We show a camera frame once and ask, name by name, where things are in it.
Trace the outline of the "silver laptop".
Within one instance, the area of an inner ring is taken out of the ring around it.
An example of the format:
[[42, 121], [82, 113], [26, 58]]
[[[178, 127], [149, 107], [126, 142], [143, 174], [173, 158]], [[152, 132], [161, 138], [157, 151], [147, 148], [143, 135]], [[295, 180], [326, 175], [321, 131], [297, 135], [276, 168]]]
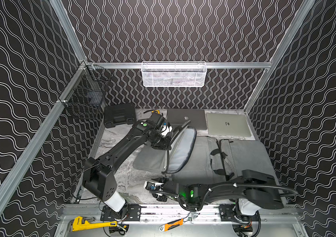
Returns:
[[250, 137], [251, 132], [244, 115], [206, 114], [207, 129], [211, 135]]

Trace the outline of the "grey zippered laptop bag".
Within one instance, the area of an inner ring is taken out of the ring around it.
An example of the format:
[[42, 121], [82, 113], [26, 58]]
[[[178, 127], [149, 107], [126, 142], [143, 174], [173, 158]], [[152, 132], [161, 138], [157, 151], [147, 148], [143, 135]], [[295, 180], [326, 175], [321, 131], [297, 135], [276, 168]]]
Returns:
[[257, 140], [229, 140], [220, 141], [226, 173], [233, 175], [231, 179], [242, 176], [243, 170], [253, 170], [271, 175], [278, 184], [270, 157], [265, 146]]

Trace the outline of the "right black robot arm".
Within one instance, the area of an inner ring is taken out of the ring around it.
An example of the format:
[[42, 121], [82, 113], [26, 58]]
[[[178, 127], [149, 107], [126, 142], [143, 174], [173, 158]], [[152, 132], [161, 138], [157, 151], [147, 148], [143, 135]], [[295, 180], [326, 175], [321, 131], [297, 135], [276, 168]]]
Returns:
[[259, 209], [282, 209], [283, 197], [294, 197], [298, 192], [292, 188], [279, 186], [272, 175], [243, 170], [242, 176], [221, 183], [183, 185], [166, 178], [146, 181], [144, 188], [157, 200], [171, 199], [179, 203], [182, 209], [190, 212], [199, 212], [202, 208], [215, 201], [233, 199], [238, 202], [241, 215], [254, 215], [241, 207], [246, 200]]

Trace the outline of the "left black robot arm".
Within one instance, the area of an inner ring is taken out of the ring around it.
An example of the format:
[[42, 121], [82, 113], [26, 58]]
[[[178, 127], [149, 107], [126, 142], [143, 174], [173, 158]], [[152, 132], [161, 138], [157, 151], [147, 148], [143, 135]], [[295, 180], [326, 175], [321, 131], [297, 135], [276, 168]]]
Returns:
[[123, 162], [140, 146], [169, 150], [172, 138], [164, 135], [166, 119], [158, 114], [136, 121], [125, 137], [97, 159], [88, 158], [83, 170], [82, 185], [114, 212], [122, 212], [125, 199], [117, 192], [115, 173]]

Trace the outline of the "yellow tape measure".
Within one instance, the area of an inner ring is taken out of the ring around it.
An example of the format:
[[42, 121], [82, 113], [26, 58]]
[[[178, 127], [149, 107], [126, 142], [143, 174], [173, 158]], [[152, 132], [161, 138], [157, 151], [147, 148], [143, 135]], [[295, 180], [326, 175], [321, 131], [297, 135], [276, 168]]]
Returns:
[[160, 110], [155, 110], [155, 109], [152, 109], [152, 110], [146, 110], [143, 112], [144, 114], [147, 114], [147, 113], [151, 113], [151, 114], [161, 114]]

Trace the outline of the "orange adjustable wrench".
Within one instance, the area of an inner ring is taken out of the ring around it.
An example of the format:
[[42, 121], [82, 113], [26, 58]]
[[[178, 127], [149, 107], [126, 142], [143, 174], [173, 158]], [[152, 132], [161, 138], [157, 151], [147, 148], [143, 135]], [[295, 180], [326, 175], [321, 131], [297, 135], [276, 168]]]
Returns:
[[185, 224], [186, 222], [192, 222], [194, 219], [196, 219], [198, 217], [198, 213], [197, 212], [190, 212], [186, 217], [178, 219], [178, 220], [174, 220], [171, 221], [169, 223], [163, 224], [159, 227], [159, 230], [161, 232], [167, 232], [169, 230], [172, 230], [174, 228], [177, 228], [179, 226], [182, 226], [183, 224]]

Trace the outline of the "black plastic tool case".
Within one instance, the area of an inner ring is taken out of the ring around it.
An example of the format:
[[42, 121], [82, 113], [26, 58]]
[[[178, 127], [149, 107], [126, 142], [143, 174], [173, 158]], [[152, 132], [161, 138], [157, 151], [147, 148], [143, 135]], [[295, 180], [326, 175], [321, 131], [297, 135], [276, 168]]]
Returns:
[[133, 103], [107, 106], [104, 109], [104, 126], [113, 128], [122, 124], [136, 122], [135, 106]]

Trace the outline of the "yellow pipe wrench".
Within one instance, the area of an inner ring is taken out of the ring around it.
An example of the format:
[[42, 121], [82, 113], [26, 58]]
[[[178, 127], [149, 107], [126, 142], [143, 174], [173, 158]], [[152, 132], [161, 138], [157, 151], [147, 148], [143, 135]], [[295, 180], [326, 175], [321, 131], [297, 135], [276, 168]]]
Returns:
[[74, 220], [69, 222], [68, 231], [69, 232], [78, 232], [84, 230], [92, 230], [104, 227], [115, 227], [123, 231], [127, 231], [124, 225], [120, 225], [117, 221], [110, 222], [101, 222], [101, 223], [92, 223], [95, 219], [93, 217], [86, 218], [82, 216], [77, 216]]

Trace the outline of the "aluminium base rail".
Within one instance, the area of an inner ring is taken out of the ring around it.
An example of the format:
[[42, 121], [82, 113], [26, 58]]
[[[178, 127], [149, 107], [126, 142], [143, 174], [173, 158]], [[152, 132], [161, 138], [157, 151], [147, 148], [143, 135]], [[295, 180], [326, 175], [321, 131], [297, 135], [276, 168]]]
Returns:
[[[193, 224], [241, 224], [242, 218], [232, 213], [236, 208], [232, 204], [211, 204], [192, 215]], [[294, 208], [280, 210], [260, 209], [262, 224], [292, 224], [299, 220]], [[165, 224], [182, 219], [189, 214], [178, 204], [129, 204], [123, 223]]]

